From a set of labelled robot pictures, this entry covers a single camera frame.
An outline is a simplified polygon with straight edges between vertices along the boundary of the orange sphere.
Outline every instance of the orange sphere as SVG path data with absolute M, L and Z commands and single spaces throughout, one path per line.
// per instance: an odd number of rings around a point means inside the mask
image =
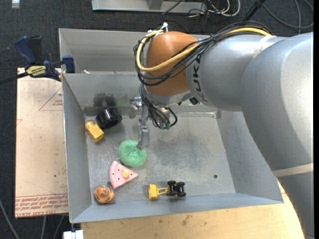
M 148 48 L 146 67 L 153 67 L 161 64 L 162 62 L 170 59 L 184 47 L 195 41 L 197 41 L 196 38 L 182 32 L 169 31 L 163 34 L 159 34 L 152 40 Z M 166 73 L 167 71 L 172 69 L 172 67 L 177 64 L 177 62 L 178 61 L 170 63 L 159 70 L 152 71 L 151 73 L 146 73 L 146 75 L 158 76 Z M 148 90 L 159 96 L 171 96 L 188 90 L 186 72 L 185 70 L 183 70 L 185 66 L 186 65 L 182 65 L 180 69 L 177 69 L 175 72 L 173 72 L 171 75 L 171 77 L 173 78 L 169 78 L 159 85 L 149 86 Z M 147 83 L 153 83 L 157 81 L 158 80 L 146 80 Z

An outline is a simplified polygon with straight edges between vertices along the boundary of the wooden board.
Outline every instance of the wooden board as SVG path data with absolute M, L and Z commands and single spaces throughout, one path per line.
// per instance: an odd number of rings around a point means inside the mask
M 85 239 L 304 239 L 296 212 L 283 204 L 82 223 Z
M 15 217 L 67 212 L 62 85 L 47 78 L 19 79 Z

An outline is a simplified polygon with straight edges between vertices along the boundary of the white object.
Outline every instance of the white object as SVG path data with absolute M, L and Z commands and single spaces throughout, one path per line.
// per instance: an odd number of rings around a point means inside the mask
M 83 230 L 66 231 L 63 233 L 63 239 L 84 239 Z

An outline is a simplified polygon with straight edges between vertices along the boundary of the yellow clamp label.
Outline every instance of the yellow clamp label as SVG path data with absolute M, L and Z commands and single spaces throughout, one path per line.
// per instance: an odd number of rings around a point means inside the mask
M 46 69 L 45 66 L 30 66 L 26 72 L 33 77 L 36 77 L 41 74 L 45 74 Z

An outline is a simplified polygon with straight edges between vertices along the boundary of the cardboard sheet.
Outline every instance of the cardboard sheet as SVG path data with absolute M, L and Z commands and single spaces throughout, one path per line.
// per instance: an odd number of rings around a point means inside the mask
M 68 212 L 62 84 L 17 81 L 15 217 Z

